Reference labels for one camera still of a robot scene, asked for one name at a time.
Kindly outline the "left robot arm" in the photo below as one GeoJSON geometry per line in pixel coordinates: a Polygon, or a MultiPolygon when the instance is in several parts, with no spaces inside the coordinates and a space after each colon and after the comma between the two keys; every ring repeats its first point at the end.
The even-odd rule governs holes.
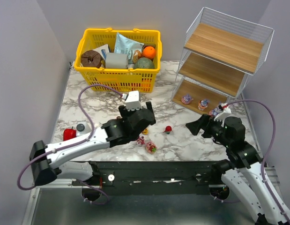
{"type": "Polygon", "coordinates": [[[29,156],[35,186],[49,184],[57,178],[90,179],[91,165],[75,163],[74,158],[136,141],[145,128],[156,123],[150,101],[139,110],[129,111],[121,105],[119,111],[121,119],[109,120],[94,132],[59,143],[35,142],[29,156]]]}

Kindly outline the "red haired mermaid figure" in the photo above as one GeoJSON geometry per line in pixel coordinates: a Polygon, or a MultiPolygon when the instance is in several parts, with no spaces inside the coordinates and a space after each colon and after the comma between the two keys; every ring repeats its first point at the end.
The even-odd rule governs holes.
{"type": "Polygon", "coordinates": [[[164,130],[164,133],[165,134],[170,134],[171,132],[172,132],[172,127],[171,126],[166,126],[165,130],[164,130]]]}

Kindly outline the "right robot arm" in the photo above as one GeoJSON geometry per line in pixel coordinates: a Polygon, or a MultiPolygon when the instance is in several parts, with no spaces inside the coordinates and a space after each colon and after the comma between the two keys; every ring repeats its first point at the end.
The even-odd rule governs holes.
{"type": "Polygon", "coordinates": [[[245,126],[237,117],[216,121],[204,114],[186,127],[192,135],[213,138],[226,148],[228,159],[212,165],[213,178],[221,181],[238,197],[257,225],[290,225],[290,209],[275,190],[257,150],[245,141],[245,126]]]}

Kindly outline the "purple bunny cupcake figure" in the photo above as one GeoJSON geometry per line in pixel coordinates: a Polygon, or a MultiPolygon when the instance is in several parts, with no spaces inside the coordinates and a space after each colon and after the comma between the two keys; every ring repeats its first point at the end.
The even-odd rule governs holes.
{"type": "Polygon", "coordinates": [[[198,109],[201,111],[204,111],[209,104],[209,100],[208,99],[202,99],[198,102],[198,109]]]}

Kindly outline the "pink bear strawberry figure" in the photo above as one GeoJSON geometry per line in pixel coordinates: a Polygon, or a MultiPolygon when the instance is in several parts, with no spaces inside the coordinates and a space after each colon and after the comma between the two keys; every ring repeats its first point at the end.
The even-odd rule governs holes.
{"type": "Polygon", "coordinates": [[[140,136],[137,138],[137,140],[136,140],[136,144],[137,144],[138,146],[145,145],[145,138],[144,138],[144,136],[140,135],[140,136]]]}

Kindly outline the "pink bear donut figure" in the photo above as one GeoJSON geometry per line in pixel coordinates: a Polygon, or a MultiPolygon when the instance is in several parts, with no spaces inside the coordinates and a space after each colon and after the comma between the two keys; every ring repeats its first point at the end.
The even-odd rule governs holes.
{"type": "Polygon", "coordinates": [[[157,150],[156,145],[152,141],[147,142],[145,147],[149,154],[154,154],[157,150]]]}

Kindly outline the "purple bunny pink cake figure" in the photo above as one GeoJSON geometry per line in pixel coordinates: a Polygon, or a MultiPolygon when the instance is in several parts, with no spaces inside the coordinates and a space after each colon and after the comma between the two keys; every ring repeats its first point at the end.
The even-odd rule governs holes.
{"type": "Polygon", "coordinates": [[[186,94],[181,98],[181,102],[185,105],[190,104],[192,101],[193,101],[193,97],[190,96],[189,94],[186,94]]]}

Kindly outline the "yellow duck figure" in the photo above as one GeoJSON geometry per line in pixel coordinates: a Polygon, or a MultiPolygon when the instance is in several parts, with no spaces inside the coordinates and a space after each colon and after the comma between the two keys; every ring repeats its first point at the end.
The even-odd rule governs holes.
{"type": "Polygon", "coordinates": [[[149,133],[149,131],[147,128],[142,131],[142,134],[144,134],[144,135],[147,135],[148,133],[149,133]]]}

